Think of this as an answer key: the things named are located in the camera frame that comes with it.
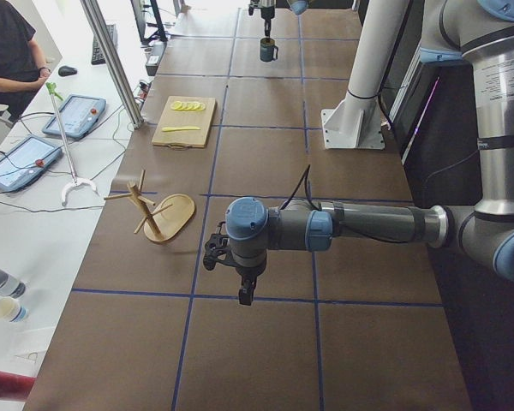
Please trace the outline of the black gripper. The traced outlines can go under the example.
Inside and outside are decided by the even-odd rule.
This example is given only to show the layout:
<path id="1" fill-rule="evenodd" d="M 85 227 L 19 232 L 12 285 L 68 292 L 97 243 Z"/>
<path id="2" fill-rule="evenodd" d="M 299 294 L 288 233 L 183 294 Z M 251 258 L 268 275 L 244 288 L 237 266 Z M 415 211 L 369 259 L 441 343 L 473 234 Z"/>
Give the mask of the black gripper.
<path id="1" fill-rule="evenodd" d="M 264 35 L 271 36 L 272 22 L 271 19 L 275 17 L 275 0 L 250 0 L 248 4 L 248 14 L 253 15 L 256 10 L 259 10 L 260 17 L 264 20 Z"/>
<path id="2" fill-rule="evenodd" d="M 266 268 L 266 252 L 251 257 L 242 257 L 233 254 L 237 263 L 236 272 L 242 277 L 242 284 L 248 283 L 248 287 L 241 287 L 238 292 L 238 300 L 241 305 L 248 305 L 254 300 L 254 290 L 257 278 Z"/>

